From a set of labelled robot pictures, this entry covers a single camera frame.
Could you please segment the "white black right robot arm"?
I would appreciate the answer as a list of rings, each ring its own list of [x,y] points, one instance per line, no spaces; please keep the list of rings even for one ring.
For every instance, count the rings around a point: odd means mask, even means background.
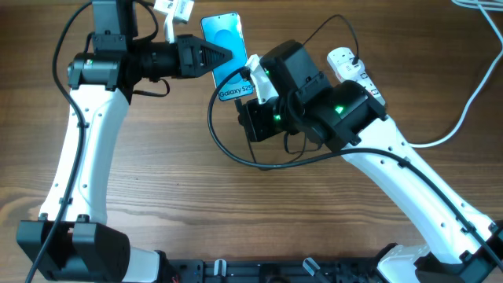
[[[483,281],[502,265],[501,225],[455,193],[408,143],[352,50],[334,49],[327,61],[336,86],[294,40],[247,59],[243,76],[256,98],[240,122],[251,140],[304,133],[367,175],[403,211],[424,243],[386,247],[373,266],[379,279]]]

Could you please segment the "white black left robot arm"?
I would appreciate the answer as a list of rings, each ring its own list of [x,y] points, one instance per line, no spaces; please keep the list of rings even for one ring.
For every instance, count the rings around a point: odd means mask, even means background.
[[[165,39],[140,37],[135,1],[89,1],[94,30],[68,66],[59,90],[70,105],[61,157],[35,221],[25,220],[17,243],[31,260],[28,279],[48,281],[177,282],[162,251],[135,248],[107,224],[106,195],[119,129],[137,84],[193,79],[225,64],[229,50],[193,35],[175,35],[188,22],[191,1],[143,2]]]

